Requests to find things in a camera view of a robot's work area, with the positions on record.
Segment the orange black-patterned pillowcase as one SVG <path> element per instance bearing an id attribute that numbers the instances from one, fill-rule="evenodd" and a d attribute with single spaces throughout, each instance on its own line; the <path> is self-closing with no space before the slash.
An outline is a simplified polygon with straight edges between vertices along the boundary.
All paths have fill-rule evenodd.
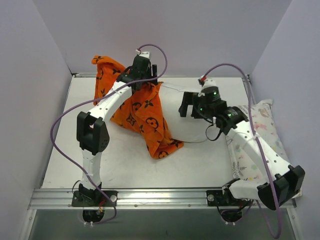
<path id="1" fill-rule="evenodd" d="M 97 65 L 94 98 L 102 98 L 111 90 L 116 78 L 125 67 L 116 60 L 95 55 L 91 63 Z M 172 137 L 164 118 L 159 96 L 161 83 L 145 83 L 113 114 L 111 121 L 125 129 L 140 133 L 150 156 L 162 159 L 184 146 Z"/>

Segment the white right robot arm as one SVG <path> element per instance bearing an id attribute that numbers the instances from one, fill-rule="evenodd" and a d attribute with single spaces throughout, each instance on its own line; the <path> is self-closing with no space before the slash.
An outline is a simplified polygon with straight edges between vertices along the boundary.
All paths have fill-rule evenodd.
<path id="1" fill-rule="evenodd" d="M 292 166 L 261 137 L 254 126 L 252 99 L 246 110 L 228 106 L 220 96 L 218 87 L 203 87 L 200 92 L 184 92 L 178 109 L 181 117 L 209 120 L 224 134 L 232 145 L 238 144 L 261 171 L 262 177 L 245 180 L 235 177 L 222 187 L 222 200 L 232 205 L 240 199 L 261 202 L 270 210 L 277 210 L 301 190 L 305 170 Z"/>

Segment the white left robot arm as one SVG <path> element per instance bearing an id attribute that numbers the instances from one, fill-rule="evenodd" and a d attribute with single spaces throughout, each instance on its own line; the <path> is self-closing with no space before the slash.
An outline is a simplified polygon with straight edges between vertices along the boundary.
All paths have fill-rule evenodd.
<path id="1" fill-rule="evenodd" d="M 101 158 L 110 136 L 107 124 L 117 110 L 121 109 L 145 83 L 157 83 L 157 66 L 151 63 L 148 51 L 138 52 L 129 67 L 117 61 L 96 56 L 97 65 L 94 106 L 81 111 L 76 119 L 76 139 L 82 153 L 84 173 L 78 191 L 90 206 L 101 201 Z"/>

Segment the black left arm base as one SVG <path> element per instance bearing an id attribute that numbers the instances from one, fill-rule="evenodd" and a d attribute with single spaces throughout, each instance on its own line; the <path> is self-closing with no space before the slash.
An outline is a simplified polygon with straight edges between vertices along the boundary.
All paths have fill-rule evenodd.
<path id="1" fill-rule="evenodd" d="M 71 202 L 72 207 L 112 207 L 117 204 L 118 192 L 115 190 L 104 190 L 105 195 L 107 195 L 110 200 L 101 194 L 99 191 L 94 191 L 91 196 L 86 196 L 79 190 L 73 193 L 73 198 Z"/>

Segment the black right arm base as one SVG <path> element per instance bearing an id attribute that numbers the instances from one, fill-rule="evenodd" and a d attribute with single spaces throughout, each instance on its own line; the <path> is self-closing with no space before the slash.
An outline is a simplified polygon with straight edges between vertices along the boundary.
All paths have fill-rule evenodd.
<path id="1" fill-rule="evenodd" d="M 234 198 L 229 190 L 209 189 L 206 191 L 206 202 L 210 207 L 243 207 L 250 203 L 248 199 Z"/>

